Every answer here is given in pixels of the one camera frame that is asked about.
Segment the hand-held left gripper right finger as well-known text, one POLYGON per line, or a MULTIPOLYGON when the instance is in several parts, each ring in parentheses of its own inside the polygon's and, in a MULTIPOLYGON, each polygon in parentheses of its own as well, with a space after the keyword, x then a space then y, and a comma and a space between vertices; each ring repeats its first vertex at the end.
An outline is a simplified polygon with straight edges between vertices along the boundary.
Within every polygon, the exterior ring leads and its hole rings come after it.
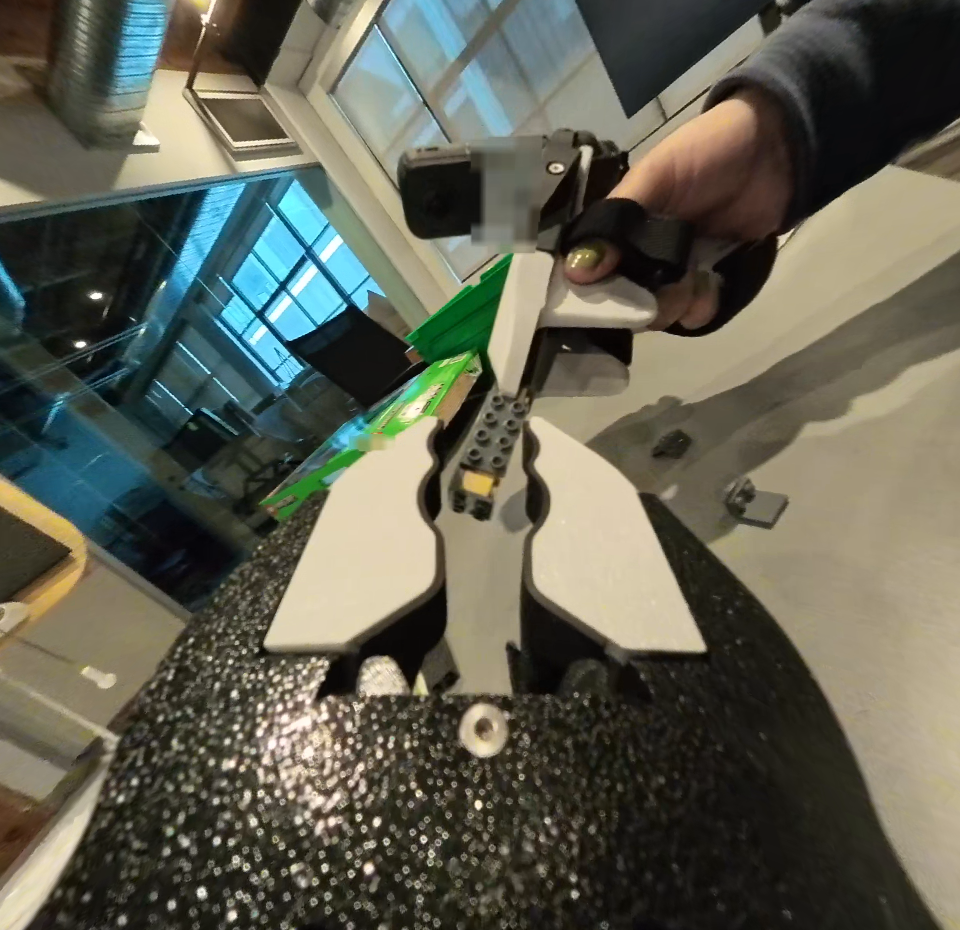
POLYGON ((525 581, 578 633, 620 656, 707 650, 636 488, 603 456, 541 417, 526 427, 531 516, 525 581))

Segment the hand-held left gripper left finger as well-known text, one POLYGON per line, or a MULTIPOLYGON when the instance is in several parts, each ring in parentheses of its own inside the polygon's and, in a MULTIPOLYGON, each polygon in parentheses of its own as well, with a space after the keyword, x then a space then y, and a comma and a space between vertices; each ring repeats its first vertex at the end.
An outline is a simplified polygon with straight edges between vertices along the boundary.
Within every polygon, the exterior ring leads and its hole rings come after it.
POLYGON ((264 639, 272 654, 362 648, 437 596, 443 543, 426 491, 441 423, 419 419, 336 480, 264 639))

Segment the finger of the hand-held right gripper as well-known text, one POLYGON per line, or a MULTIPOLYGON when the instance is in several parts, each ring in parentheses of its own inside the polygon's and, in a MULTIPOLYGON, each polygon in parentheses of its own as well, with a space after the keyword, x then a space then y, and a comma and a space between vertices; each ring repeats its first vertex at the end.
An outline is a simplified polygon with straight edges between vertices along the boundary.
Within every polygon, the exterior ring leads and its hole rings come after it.
POLYGON ((632 336, 628 330, 537 330, 525 366, 530 413, 550 400, 600 398, 630 383, 632 336))
POLYGON ((554 257, 543 251, 511 257, 487 344, 489 368, 505 397, 515 398, 521 391, 554 266, 554 257))

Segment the dark grey toy brick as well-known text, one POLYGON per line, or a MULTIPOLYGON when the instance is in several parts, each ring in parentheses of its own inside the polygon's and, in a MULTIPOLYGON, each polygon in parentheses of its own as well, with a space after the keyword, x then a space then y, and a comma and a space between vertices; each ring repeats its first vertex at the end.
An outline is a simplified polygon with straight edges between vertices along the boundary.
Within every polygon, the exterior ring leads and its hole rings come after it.
POLYGON ((467 431, 460 467, 502 478, 521 440, 530 405, 525 391, 511 396, 492 388, 467 431))

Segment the grey desk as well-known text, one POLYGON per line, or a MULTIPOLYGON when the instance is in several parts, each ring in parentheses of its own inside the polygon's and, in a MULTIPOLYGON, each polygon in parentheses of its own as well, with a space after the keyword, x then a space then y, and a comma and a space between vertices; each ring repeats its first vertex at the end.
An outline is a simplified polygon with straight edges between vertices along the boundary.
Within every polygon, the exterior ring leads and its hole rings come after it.
POLYGON ((358 696, 264 639, 324 498, 198 613, 104 595, 2 642, 2 773, 68 836, 2 928, 958 928, 958 183, 893 166, 801 224, 699 339, 634 339, 615 396, 530 414, 635 487, 704 641, 620 656, 443 504, 458 686, 358 696), (693 437, 653 459, 666 432, 693 437), (789 505, 739 524, 740 476, 789 505))

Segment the person's right hand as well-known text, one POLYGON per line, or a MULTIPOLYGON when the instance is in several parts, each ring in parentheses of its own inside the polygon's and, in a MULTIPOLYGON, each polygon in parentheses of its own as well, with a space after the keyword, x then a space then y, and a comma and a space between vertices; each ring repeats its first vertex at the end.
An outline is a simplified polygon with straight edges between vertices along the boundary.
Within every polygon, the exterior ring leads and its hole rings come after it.
MULTIPOLYGON (((646 153, 613 188, 655 216, 684 220, 708 238, 763 240, 784 224, 793 192, 786 125, 777 102, 759 89, 743 89, 701 113, 646 153)), ((618 249, 588 240, 568 253, 571 283, 605 279, 619 263, 618 249)), ((721 292, 696 273, 658 296, 650 332, 680 326, 698 331, 716 317, 721 292)))

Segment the green plastic bin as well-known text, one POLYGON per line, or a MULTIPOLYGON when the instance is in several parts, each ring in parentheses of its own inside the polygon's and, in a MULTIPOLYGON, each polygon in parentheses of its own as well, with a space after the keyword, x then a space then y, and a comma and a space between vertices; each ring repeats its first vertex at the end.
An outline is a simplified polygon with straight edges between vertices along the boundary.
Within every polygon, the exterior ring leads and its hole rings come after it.
POLYGON ((512 260, 511 254, 502 257, 406 337, 425 363, 474 352, 488 365, 487 349, 512 260))

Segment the large window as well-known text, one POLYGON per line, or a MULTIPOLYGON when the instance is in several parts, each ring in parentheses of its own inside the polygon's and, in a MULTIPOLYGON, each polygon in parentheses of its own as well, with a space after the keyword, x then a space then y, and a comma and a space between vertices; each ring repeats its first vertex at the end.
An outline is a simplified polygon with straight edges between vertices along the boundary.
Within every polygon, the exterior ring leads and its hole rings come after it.
POLYGON ((355 0, 319 24, 301 88, 362 181, 403 225, 403 152, 581 130, 622 150, 666 123, 627 117, 574 0, 355 0))

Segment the small grey toy piece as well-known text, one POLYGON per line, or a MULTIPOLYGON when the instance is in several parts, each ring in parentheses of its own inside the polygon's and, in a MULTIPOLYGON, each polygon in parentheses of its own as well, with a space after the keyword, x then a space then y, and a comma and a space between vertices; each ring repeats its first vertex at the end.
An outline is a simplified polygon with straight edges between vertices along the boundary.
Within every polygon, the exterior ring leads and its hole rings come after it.
POLYGON ((728 514, 739 524, 772 529, 786 512, 789 497, 760 490, 749 476, 743 475, 726 489, 724 504, 728 514))

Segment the black chair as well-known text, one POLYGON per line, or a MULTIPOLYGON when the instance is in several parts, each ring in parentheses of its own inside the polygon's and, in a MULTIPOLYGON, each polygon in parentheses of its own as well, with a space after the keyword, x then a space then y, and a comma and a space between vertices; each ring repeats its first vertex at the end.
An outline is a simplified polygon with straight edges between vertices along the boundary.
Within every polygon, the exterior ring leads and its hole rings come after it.
POLYGON ((426 370, 407 341, 366 312, 348 307, 316 329, 287 342, 289 351, 371 409, 426 370))

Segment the ceiling vent grille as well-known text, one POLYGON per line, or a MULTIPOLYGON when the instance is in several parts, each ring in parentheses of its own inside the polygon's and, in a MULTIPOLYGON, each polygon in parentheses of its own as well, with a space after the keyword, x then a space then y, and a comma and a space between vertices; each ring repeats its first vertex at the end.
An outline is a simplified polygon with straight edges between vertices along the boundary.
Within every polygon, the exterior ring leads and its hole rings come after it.
POLYGON ((299 151, 296 140, 258 93, 197 91, 187 86, 183 95, 204 125, 235 159, 299 151))

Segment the wooden rimmed table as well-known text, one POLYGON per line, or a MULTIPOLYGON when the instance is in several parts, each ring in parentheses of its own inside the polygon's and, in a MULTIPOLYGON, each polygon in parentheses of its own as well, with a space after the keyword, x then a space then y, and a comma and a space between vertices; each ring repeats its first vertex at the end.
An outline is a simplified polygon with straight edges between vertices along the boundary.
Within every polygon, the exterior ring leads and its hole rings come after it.
POLYGON ((90 562, 89 541, 66 517, 5 477, 1 478, 1 506, 2 512, 17 518, 66 551, 44 572, 30 572, 25 585, 10 597, 9 602, 22 604, 25 608, 23 624, 33 624, 61 603, 82 581, 90 562))

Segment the dark wall screen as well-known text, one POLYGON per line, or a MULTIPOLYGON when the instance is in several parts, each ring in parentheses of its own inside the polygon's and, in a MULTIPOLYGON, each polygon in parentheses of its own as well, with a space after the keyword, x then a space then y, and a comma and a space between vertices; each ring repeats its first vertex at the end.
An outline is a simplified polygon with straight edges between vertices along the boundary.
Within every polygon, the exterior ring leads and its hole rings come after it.
POLYGON ((574 0, 627 117, 774 0, 574 0))

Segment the glass partition wall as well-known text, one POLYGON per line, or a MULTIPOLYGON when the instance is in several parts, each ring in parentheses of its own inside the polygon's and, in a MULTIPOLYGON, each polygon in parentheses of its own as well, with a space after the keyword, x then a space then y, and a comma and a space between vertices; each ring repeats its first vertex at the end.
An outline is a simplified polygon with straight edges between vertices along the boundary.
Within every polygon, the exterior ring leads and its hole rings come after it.
POLYGON ((2 222, 2 476, 168 594, 359 410, 292 343, 406 285, 320 168, 2 222))

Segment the silver ventilation duct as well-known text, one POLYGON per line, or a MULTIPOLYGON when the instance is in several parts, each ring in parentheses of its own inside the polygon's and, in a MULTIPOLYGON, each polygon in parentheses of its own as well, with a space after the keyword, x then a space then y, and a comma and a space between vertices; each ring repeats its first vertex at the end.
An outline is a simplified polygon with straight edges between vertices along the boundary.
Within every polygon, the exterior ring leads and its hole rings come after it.
POLYGON ((53 0, 46 102, 84 147, 135 147, 175 0, 53 0))

